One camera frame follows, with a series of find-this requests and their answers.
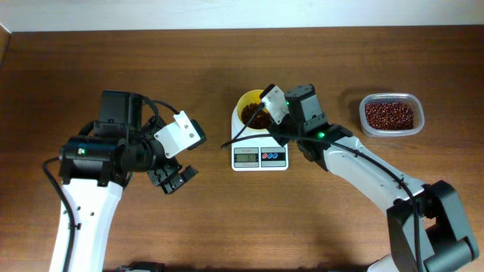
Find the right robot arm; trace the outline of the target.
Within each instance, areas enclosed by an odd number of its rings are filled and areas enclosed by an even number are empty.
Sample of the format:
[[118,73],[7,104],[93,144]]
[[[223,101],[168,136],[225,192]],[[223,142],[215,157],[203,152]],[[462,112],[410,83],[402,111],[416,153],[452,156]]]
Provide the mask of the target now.
[[456,271],[479,257],[459,195],[449,183],[413,178],[348,129],[330,124],[313,85],[284,92],[270,84],[260,98],[272,118],[268,131],[279,144],[295,141],[308,161],[348,181],[386,215],[390,253],[369,271]]

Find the pale yellow plastic bowl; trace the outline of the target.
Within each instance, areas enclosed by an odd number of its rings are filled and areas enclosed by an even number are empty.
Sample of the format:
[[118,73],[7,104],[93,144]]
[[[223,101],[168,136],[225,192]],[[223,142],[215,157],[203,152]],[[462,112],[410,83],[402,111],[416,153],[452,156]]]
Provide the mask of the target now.
[[252,91],[248,91],[246,94],[244,94],[240,99],[239,101],[237,102],[237,109],[236,109],[236,114],[237,114],[237,120],[241,121],[241,112],[242,112],[242,109],[248,105],[248,104],[251,104],[251,103],[255,103],[255,104],[258,104],[260,105],[261,104],[261,100],[259,98],[260,94],[262,93],[262,89],[256,89],[256,90],[252,90]]

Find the white digital kitchen scale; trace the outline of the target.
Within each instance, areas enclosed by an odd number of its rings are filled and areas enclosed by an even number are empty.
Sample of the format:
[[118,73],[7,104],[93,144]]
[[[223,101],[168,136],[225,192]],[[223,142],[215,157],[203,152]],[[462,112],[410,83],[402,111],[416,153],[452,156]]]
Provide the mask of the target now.
[[[231,137],[234,138],[244,127],[240,119],[241,110],[234,108],[231,117]],[[268,134],[267,129],[245,128],[237,139]],[[251,138],[230,146],[231,167],[236,172],[284,171],[288,169],[288,145],[281,146],[274,138]]]

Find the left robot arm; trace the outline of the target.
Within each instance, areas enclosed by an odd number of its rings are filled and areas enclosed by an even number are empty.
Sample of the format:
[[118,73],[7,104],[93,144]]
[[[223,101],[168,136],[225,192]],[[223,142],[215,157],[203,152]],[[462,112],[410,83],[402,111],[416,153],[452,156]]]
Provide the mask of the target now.
[[99,117],[60,149],[60,181],[43,171],[60,197],[51,271],[101,271],[110,226],[123,191],[136,172],[172,194],[198,171],[175,158],[206,140],[184,111],[166,123],[158,100],[125,91],[103,91]]

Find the red adzuki beans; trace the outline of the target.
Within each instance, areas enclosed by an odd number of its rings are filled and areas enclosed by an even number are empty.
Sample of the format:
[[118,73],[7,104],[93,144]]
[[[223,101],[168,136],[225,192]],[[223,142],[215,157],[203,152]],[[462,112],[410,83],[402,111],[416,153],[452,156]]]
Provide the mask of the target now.
[[384,131],[401,131],[414,128],[414,111],[408,104],[369,103],[365,116],[370,127]]

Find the red beans in bowl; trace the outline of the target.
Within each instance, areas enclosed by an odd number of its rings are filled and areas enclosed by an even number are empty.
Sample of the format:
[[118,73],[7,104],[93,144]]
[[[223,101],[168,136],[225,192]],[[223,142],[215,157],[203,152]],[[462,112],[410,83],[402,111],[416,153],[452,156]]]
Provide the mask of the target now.
[[242,109],[241,121],[250,128],[265,129],[270,126],[271,117],[264,109],[260,109],[258,104],[251,103]]

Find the clear plastic food container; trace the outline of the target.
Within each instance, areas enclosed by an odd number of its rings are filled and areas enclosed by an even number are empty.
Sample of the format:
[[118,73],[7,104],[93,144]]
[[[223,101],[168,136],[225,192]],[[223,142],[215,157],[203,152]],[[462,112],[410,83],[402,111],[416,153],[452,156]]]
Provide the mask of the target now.
[[417,134],[425,125],[423,107],[413,94],[370,94],[361,101],[359,115],[363,133],[374,138]]

